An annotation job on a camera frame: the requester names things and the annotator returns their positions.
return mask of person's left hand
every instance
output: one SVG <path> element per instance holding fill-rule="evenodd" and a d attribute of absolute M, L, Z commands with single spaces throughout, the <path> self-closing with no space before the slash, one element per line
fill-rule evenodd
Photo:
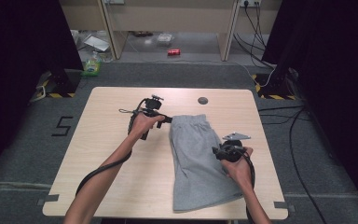
<path fill-rule="evenodd" d="M 132 123 L 130 134 L 136 134 L 138 138 L 141 138 L 144 133 L 153 128 L 153 125 L 158 121 L 163 121 L 165 118 L 162 115 L 155 117 L 147 117 L 144 113 L 139 113 Z"/>

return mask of hand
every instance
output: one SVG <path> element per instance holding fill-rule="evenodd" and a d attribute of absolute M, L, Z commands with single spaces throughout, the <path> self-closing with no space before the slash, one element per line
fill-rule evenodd
<path fill-rule="evenodd" d="M 249 156 L 252 155 L 253 149 L 245 147 Z M 228 176 L 234 179 L 241 187 L 252 188 L 251 169 L 246 160 L 241 157 L 238 161 L 230 162 L 221 160 L 223 166 L 228 170 Z"/>
<path fill-rule="evenodd" d="M 137 138 L 141 138 L 142 134 L 153 128 L 153 125 L 158 121 L 163 121 L 164 116 L 158 115 L 155 117 L 147 117 L 144 113 L 139 113 L 132 123 L 130 134 L 135 134 Z"/>

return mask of gray carpet floor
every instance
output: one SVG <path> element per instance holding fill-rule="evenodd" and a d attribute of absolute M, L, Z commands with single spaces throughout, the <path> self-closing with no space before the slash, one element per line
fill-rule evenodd
<path fill-rule="evenodd" d="M 248 68 L 251 74 L 270 72 Z M 99 86 L 248 89 L 255 94 L 258 109 L 304 104 L 299 99 L 259 98 L 253 81 L 239 65 L 104 63 L 100 75 L 81 79 L 74 98 L 45 98 L 27 108 L 17 135 L 0 157 L 0 223 L 62 222 L 61 217 L 45 217 L 39 200 L 48 195 L 90 92 Z M 292 160 L 293 119 L 287 117 L 299 109 L 260 111 L 283 195 L 292 208 L 289 218 L 276 223 L 322 223 Z M 72 117 L 62 122 L 71 126 L 69 133 L 52 136 L 64 132 L 56 128 L 62 116 Z M 293 126 L 292 143 L 298 172 L 326 222 L 358 223 L 356 187 L 331 158 L 307 108 Z M 92 221 L 100 222 L 97 217 Z"/>

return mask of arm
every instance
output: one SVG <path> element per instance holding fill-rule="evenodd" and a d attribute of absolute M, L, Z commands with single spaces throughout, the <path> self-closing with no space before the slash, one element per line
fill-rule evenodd
<path fill-rule="evenodd" d="M 247 147 L 247 152 L 249 156 L 251 156 L 253 149 L 251 147 Z M 243 198 L 246 201 L 246 205 L 254 222 L 257 224 L 271 223 L 252 188 L 251 171 L 246 160 L 244 158 L 240 158 L 236 162 L 229 162 L 226 160 L 221 160 L 221 162 L 228 170 L 228 175 L 233 178 L 241 188 Z"/>
<path fill-rule="evenodd" d="M 140 113 L 132 124 L 130 134 L 101 166 L 124 158 L 130 153 L 132 147 L 142 137 L 142 134 L 151 129 L 157 121 L 163 119 L 163 116 L 149 118 Z M 66 212 L 63 223 L 90 223 L 104 195 L 115 180 L 121 165 L 105 170 L 91 178 L 76 195 Z"/>

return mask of forearm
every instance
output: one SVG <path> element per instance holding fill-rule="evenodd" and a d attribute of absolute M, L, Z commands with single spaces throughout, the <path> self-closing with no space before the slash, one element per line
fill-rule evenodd
<path fill-rule="evenodd" d="M 269 217 L 261 206 L 260 201 L 258 201 L 252 186 L 240 184 L 240 187 L 243 192 L 243 198 L 246 201 L 246 206 L 252 216 L 253 221 L 256 224 L 271 223 Z"/>
<path fill-rule="evenodd" d="M 131 152 L 138 139 L 138 134 L 128 135 L 101 166 L 123 159 Z M 120 168 L 121 164 L 93 176 L 76 195 L 66 213 L 64 223 L 90 223 Z"/>

